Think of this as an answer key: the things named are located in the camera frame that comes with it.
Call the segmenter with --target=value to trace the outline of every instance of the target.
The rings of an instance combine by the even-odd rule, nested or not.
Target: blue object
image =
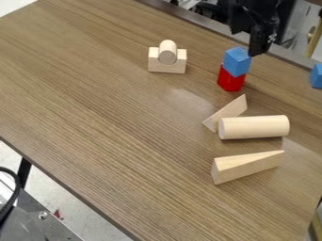
[[[313,88],[322,88],[322,64],[315,64],[310,74]]]
[[[251,57],[246,49],[235,47],[227,50],[224,58],[224,69],[233,77],[238,77],[250,70]]]

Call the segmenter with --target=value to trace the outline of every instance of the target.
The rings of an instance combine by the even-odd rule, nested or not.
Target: wooden block
[[[262,170],[275,168],[282,162],[282,153],[284,151],[215,158],[211,171],[215,185],[249,176]]]
[[[221,139],[285,137],[290,132],[290,120],[284,116],[222,118],[218,124]]]
[[[243,94],[237,99],[234,99],[232,102],[221,108],[214,115],[204,120],[202,124],[207,127],[212,132],[216,133],[218,129],[218,123],[221,118],[225,117],[237,117],[241,115],[245,110],[247,110],[247,101],[246,95]]]
[[[239,75],[238,77],[233,77],[225,70],[223,65],[221,65],[217,83],[226,91],[239,91],[244,86],[245,78],[245,74]]]
[[[310,74],[313,88],[322,88],[322,64],[315,64]]]
[[[164,40],[149,49],[149,72],[185,73],[186,60],[186,49],[177,50],[175,42]]]
[[[238,77],[250,71],[250,63],[251,57],[247,50],[235,47],[226,51],[223,67],[233,77]]]

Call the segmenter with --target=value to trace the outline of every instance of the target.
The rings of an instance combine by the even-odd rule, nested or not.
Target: wooden cylinder
[[[218,125],[220,139],[285,137],[289,132],[286,116],[222,118]]]
[[[172,40],[163,40],[159,46],[159,61],[174,64],[177,61],[177,44]]]

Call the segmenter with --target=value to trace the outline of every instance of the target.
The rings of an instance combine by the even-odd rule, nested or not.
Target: gray floor
[[[32,1],[34,0],[0,0],[0,16]],[[320,7],[312,5],[310,16],[303,24],[293,51],[301,54],[304,53],[307,46],[306,34],[317,23],[317,13],[319,10]],[[314,52],[313,58],[322,61],[321,41]],[[0,166],[16,170],[20,159],[21,156],[19,154],[3,142],[0,142]],[[59,209],[62,217],[64,217],[63,222],[84,238],[84,240],[131,240],[38,169],[32,169],[26,190],[50,211],[54,212],[56,209]]]

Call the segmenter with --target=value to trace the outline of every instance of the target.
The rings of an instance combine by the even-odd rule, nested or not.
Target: red block
[[[239,91],[244,86],[245,77],[246,74],[233,77],[223,68],[223,64],[221,64],[217,83],[226,91]]]

